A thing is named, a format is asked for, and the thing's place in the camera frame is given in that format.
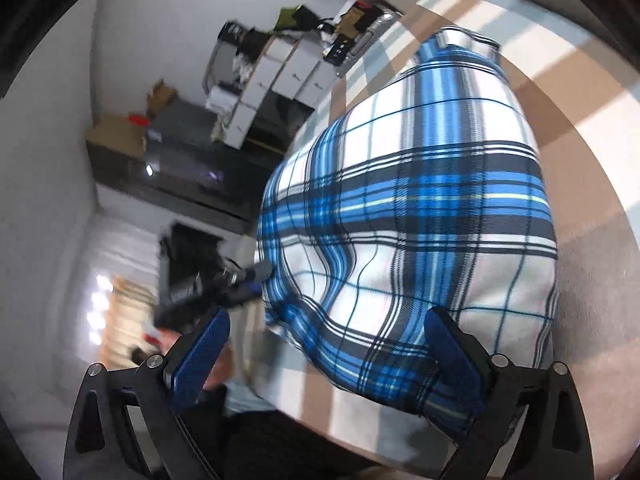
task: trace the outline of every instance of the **person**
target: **person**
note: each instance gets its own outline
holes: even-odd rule
[[[334,91],[332,112],[369,91],[368,54]],[[460,442],[474,411],[440,370],[427,311],[446,309],[489,354],[537,368],[558,300],[538,147],[500,46],[443,27],[389,84],[327,123],[264,192],[266,323],[339,388]]]
[[[166,354],[180,337],[159,330]],[[234,374],[234,356],[226,345],[203,386],[198,402],[182,421],[213,470],[224,480],[334,480],[376,463],[295,422],[274,408],[229,414],[225,410]],[[164,470],[157,480],[169,477]]]

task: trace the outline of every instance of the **desk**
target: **desk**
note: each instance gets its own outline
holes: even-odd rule
[[[502,45],[536,137],[559,247],[554,357],[572,368],[596,477],[610,477],[640,428],[640,75],[591,33],[525,0],[420,0],[322,100],[290,151],[380,90],[448,23]],[[254,304],[244,354],[260,396],[350,449],[437,474],[453,451],[444,437],[420,418],[337,390],[265,330],[263,317]],[[510,444],[491,476],[504,471]]]

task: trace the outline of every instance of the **white wall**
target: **white wall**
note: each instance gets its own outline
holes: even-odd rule
[[[280,7],[305,4],[334,16],[346,0],[100,0],[95,49],[100,113],[145,110],[145,95],[164,78],[181,97],[204,104],[202,76],[226,20],[264,30]]]
[[[96,1],[56,23],[0,101],[0,411],[47,480],[62,477],[75,400],[51,381],[68,364],[58,320],[95,209],[82,133]],[[69,374],[76,391],[81,374]]]

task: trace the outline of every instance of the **cardboard box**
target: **cardboard box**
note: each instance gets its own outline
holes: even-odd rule
[[[164,84],[164,80],[158,81],[151,94],[146,95],[146,116],[149,119],[155,119],[156,115],[167,106],[176,96],[178,91],[172,87]]]
[[[84,134],[84,138],[92,144],[143,160],[145,130],[146,128],[131,123],[126,117],[105,114],[95,128]]]

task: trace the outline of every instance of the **hand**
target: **hand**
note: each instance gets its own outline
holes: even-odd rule
[[[166,330],[164,328],[159,328],[159,341],[160,341],[160,351],[162,354],[166,355],[169,349],[174,345],[178,338],[181,336],[180,333],[174,332],[173,330]],[[211,372],[209,373],[209,377],[205,381],[202,389],[203,390],[213,390],[219,384],[227,382],[234,374],[234,354],[231,349],[231,346],[225,344],[222,352],[218,356],[218,360],[216,364],[213,365]]]

